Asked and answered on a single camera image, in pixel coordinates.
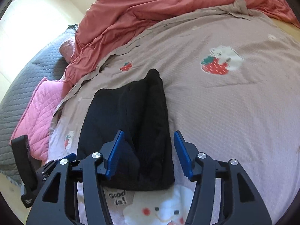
floor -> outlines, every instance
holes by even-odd
[[[10,4],[0,20],[0,101],[28,61],[83,16],[70,0],[16,0]],[[6,202],[25,224],[29,209],[20,200],[20,188],[3,174],[0,184]]]

strawberry print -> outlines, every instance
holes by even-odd
[[[207,65],[202,65],[202,69],[204,72],[212,73],[212,74],[220,74],[224,75],[228,73],[228,66],[227,62],[224,62],[222,65],[218,63],[218,59],[215,58],[211,63]]]
[[[238,70],[244,62],[243,58],[229,46],[213,48],[210,53],[200,63],[206,73],[225,75],[230,71]]]
[[[132,61],[124,63],[124,65],[120,68],[121,71],[128,71],[132,67]]]
[[[66,138],[64,140],[64,149],[65,150],[68,150],[71,148],[73,136],[74,136],[74,131],[69,131],[69,134],[66,136]]]

quilted pink pillow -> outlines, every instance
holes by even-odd
[[[48,157],[49,128],[52,116],[70,89],[67,82],[49,81],[44,77],[35,88],[10,140],[27,134],[30,155],[45,162]]]
[[[69,64],[71,60],[71,56],[75,51],[75,36],[70,37],[67,39],[59,48],[59,52],[65,58],[66,62]]]

black towel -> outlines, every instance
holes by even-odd
[[[151,69],[147,76],[114,90],[100,89],[88,109],[80,133],[77,160],[86,158],[125,133],[128,149],[107,187],[150,191],[174,183],[174,166],[163,82]]]

red comforter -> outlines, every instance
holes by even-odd
[[[99,60],[155,23],[196,9],[235,0],[97,0],[86,12],[75,35],[75,52],[66,68],[72,85],[93,71]],[[300,28],[285,0],[246,0],[247,7]]]

